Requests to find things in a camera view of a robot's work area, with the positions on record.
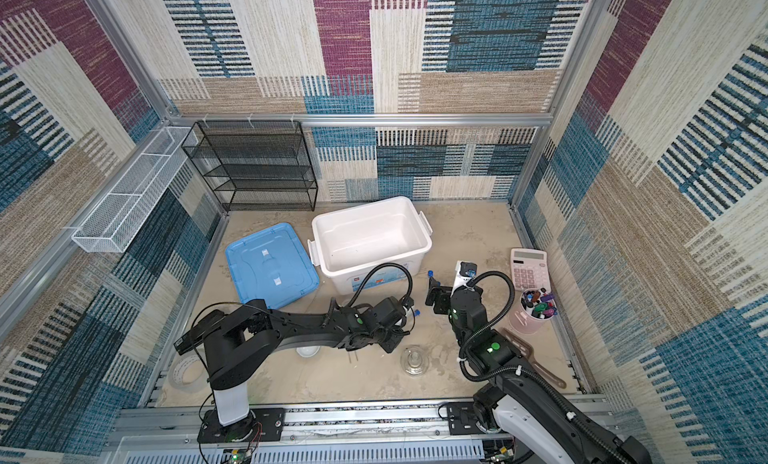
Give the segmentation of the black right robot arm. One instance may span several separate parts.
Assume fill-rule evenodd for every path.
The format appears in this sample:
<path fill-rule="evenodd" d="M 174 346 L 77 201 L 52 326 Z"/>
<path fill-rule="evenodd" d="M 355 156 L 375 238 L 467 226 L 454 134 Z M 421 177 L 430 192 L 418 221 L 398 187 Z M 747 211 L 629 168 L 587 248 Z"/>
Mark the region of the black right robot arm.
<path fill-rule="evenodd" d="M 492 318 L 479 286 L 490 277 L 501 278 L 509 290 L 504 307 Z M 483 385 L 473 396 L 478 428 L 512 435 L 546 463 L 650 463 L 650 452 L 640 441 L 619 437 L 579 410 L 494 329 L 512 309 L 515 294 L 502 271 L 474 275 L 461 269 L 451 286 L 429 278 L 425 304 L 448 317 L 462 375 Z"/>

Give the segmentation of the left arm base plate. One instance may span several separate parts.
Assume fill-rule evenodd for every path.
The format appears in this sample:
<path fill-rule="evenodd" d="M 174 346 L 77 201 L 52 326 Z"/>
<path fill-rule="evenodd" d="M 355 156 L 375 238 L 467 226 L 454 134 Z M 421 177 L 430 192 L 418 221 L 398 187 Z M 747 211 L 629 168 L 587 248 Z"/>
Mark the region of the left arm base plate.
<path fill-rule="evenodd" d="M 198 432 L 199 444 L 277 442 L 285 422 L 285 408 L 251 408 L 245 419 L 224 426 L 216 410 L 208 410 Z"/>

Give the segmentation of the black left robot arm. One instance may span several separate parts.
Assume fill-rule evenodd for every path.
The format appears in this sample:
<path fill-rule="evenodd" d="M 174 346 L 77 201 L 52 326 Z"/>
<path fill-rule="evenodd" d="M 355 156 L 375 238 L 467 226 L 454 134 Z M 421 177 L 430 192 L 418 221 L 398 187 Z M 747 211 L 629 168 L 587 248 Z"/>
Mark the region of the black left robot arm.
<path fill-rule="evenodd" d="M 407 288 L 401 297 L 390 296 L 375 305 L 360 303 L 362 290 L 357 289 L 346 305 L 331 300 L 319 314 L 271 309 L 263 299 L 253 299 L 232 312 L 220 310 L 217 304 L 207 306 L 207 314 L 194 320 L 174 348 L 183 355 L 203 347 L 218 423 L 227 427 L 250 418 L 247 381 L 275 352 L 304 347 L 352 352 L 370 345 L 392 352 L 409 334 L 405 325 L 413 307 L 413 277 L 404 265 L 385 262 L 374 266 L 362 283 L 386 268 L 401 271 Z"/>

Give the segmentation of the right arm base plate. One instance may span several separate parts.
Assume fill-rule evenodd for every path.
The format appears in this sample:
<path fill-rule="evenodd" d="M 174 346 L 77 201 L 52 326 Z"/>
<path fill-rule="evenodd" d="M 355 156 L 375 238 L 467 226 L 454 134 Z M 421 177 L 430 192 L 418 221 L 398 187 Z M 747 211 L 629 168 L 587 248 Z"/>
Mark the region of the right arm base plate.
<path fill-rule="evenodd" d="M 438 408 L 438 416 L 447 422 L 449 434 L 494 434 L 498 427 L 482 406 L 469 401 L 449 401 Z"/>

